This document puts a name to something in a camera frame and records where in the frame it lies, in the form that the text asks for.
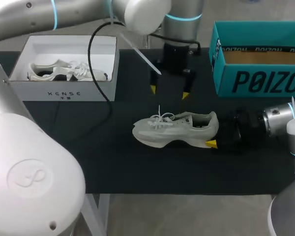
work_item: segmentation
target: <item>white cable tie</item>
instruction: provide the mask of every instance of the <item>white cable tie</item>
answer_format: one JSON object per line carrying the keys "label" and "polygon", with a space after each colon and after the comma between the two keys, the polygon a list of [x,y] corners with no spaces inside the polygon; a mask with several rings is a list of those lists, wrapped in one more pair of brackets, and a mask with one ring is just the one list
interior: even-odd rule
{"label": "white cable tie", "polygon": [[140,50],[133,44],[131,43],[131,41],[129,39],[127,39],[123,33],[120,32],[120,36],[123,38],[123,40],[129,44],[129,46],[136,51],[137,54],[139,54],[139,56],[159,75],[162,75],[162,73],[159,71],[159,69],[157,69],[155,67],[155,65],[153,65],[152,62],[149,61],[149,59],[147,59],[146,56],[143,55],[143,53],[140,52]]}

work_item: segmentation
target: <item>shoe insole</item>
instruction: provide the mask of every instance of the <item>shoe insole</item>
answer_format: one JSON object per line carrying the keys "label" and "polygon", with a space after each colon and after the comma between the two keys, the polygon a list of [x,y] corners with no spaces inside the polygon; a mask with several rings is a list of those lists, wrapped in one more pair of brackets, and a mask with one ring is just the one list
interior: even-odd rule
{"label": "shoe insole", "polygon": [[207,121],[193,121],[193,127],[195,128],[202,128],[204,126],[208,126],[208,123]]}
{"label": "shoe insole", "polygon": [[37,73],[39,77],[43,77],[44,75],[51,75],[53,72],[52,71],[40,71]]}

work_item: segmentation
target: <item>black cable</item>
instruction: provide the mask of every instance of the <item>black cable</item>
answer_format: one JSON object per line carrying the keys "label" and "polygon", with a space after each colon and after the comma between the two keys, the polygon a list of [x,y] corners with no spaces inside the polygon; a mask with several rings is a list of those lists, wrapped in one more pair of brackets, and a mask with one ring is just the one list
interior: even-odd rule
{"label": "black cable", "polygon": [[[90,73],[92,75],[92,78],[93,78],[93,82],[95,83],[98,91],[101,93],[101,95],[104,97],[104,99],[106,100],[107,104],[108,104],[108,113],[107,115],[105,116],[104,119],[102,119],[98,124],[94,125],[91,129],[89,129],[87,132],[85,132],[84,134],[74,138],[73,140],[69,141],[68,144],[73,144],[75,143],[76,141],[80,140],[80,139],[83,139],[85,137],[87,137],[89,134],[91,134],[92,132],[94,132],[94,130],[96,130],[98,127],[102,126],[104,123],[106,123],[112,116],[113,114],[113,106],[112,106],[112,103],[111,101],[108,99],[108,97],[106,96],[106,94],[103,92],[103,90],[100,88],[100,86],[98,85],[98,82],[96,81],[96,78],[94,76],[94,72],[93,72],[93,69],[92,69],[92,65],[91,65],[91,60],[90,60],[90,50],[91,50],[91,46],[92,46],[92,42],[96,36],[96,34],[102,29],[104,28],[105,26],[108,26],[108,25],[111,25],[110,22],[106,22],[102,25],[100,25],[95,31],[94,33],[92,34],[90,40],[89,40],[89,43],[88,43],[88,66],[89,66],[89,70],[90,70]],[[121,22],[114,22],[114,25],[119,25],[119,26],[123,26],[123,23]]]}
{"label": "black cable", "polygon": [[153,36],[155,38],[160,38],[163,40],[168,40],[168,41],[172,41],[172,42],[177,42],[177,43],[188,43],[188,44],[197,44],[197,54],[201,55],[201,44],[198,41],[194,41],[194,40],[183,40],[183,39],[175,39],[175,38],[168,38],[168,37],[164,37],[155,33],[151,33],[150,36]]}

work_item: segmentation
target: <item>teal shoebox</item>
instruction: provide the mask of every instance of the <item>teal shoebox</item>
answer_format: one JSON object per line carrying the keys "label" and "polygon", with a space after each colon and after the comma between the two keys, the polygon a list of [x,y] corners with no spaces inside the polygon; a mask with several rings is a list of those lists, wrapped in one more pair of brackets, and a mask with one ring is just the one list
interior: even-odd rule
{"label": "teal shoebox", "polygon": [[218,96],[295,96],[295,22],[215,22],[209,57]]}

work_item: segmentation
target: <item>shoebox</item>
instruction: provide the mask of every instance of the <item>shoebox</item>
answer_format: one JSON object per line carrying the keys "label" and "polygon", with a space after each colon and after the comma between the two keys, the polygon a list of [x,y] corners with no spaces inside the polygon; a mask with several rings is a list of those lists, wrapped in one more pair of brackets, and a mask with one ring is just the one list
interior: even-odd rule
{"label": "shoebox", "polygon": [[218,96],[295,96],[295,22],[215,22],[209,58]]}
{"label": "shoebox", "polygon": [[[88,62],[90,36],[42,35],[29,37],[10,76],[11,84],[23,101],[105,101],[93,81],[29,81],[31,63],[51,65],[58,59]],[[91,47],[93,69],[108,75],[98,81],[109,100],[115,100],[119,50],[116,37],[96,36]]]}

